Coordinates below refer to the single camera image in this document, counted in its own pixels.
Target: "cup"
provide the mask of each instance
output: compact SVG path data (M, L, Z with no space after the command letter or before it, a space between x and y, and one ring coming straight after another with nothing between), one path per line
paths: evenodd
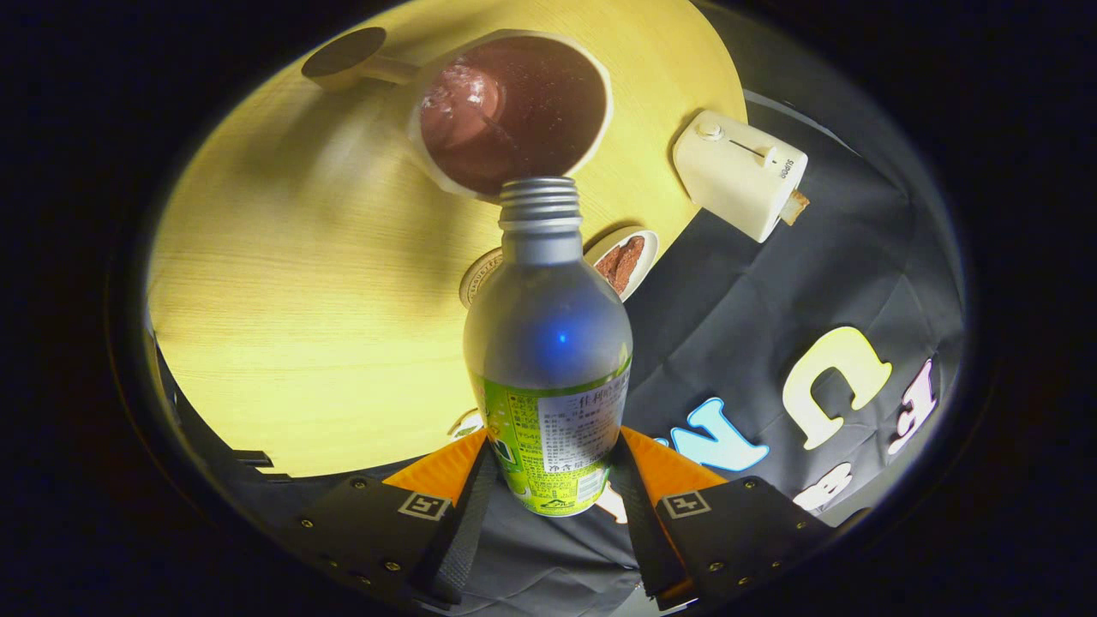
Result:
M570 176L598 149L613 115L609 72L574 40L499 30L423 67L381 54L369 27L314 54L302 74L328 90L363 77L405 89L404 133L419 167L451 193L497 201L502 183Z

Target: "barcode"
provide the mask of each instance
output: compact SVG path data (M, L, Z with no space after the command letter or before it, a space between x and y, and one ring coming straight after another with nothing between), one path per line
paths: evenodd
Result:
M579 479L579 486L576 491L576 501L583 502L589 500L598 493L598 490L602 487L602 474L606 473L603 470L598 470L591 474L584 475Z

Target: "bottle neck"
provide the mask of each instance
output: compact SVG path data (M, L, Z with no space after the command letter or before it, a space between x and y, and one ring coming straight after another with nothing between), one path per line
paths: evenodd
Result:
M583 259L578 231L561 233L502 234L502 260L507 263L550 265Z
M511 180L502 186L499 198L505 262L551 265L583 258L583 216L574 180Z

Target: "nutrition label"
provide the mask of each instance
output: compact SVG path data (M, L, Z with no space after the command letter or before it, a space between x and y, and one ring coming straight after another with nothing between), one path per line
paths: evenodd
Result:
M629 372L625 369L609 383L579 394L538 399L546 473L580 470L610 451L624 413Z

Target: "yellow letter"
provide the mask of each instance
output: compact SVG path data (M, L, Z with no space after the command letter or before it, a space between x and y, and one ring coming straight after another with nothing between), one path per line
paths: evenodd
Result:
M823 445L842 425L840 417L828 417L812 399L815 379L830 368L838 369L849 382L855 412L867 405L891 377L891 363L880 361L872 345L857 328L842 326L819 337L792 367L781 395L784 411L807 435L805 450Z

